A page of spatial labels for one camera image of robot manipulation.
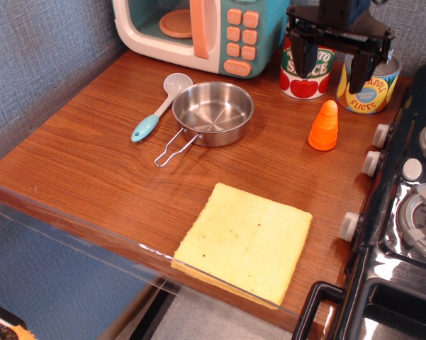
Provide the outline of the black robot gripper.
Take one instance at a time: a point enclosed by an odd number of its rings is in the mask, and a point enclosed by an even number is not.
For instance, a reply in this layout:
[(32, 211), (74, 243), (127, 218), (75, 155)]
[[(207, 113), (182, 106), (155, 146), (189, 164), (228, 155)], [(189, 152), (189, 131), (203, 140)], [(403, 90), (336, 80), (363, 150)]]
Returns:
[(295, 70), (306, 79), (317, 62), (318, 46), (350, 54), (349, 92), (357, 94), (376, 67), (393, 54), (396, 30), (374, 18), (370, 1), (319, 1), (315, 6), (291, 4), (286, 34)]

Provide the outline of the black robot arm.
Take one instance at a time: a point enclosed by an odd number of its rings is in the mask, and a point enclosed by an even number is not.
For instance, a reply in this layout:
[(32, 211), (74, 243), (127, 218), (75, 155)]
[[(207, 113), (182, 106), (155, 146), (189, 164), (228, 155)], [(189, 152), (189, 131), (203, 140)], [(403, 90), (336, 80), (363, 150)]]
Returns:
[(370, 1), (320, 1), (286, 9), (286, 36), (297, 75), (313, 71), (320, 46), (353, 56), (349, 92), (359, 93), (380, 63), (391, 59), (396, 31), (376, 20)]

